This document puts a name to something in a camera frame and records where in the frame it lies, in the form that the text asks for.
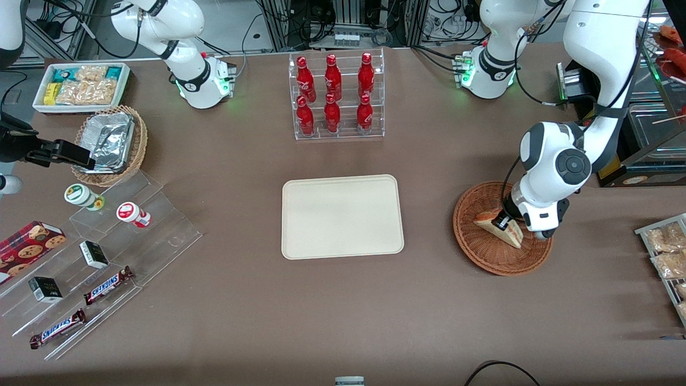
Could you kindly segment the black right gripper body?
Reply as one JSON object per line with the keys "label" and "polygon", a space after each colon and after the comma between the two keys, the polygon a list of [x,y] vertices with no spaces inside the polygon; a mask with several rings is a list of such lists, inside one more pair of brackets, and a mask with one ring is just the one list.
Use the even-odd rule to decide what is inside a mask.
{"label": "black right gripper body", "polygon": [[31,125],[8,113],[2,113],[1,162],[13,163],[23,160],[39,149],[38,132]]}

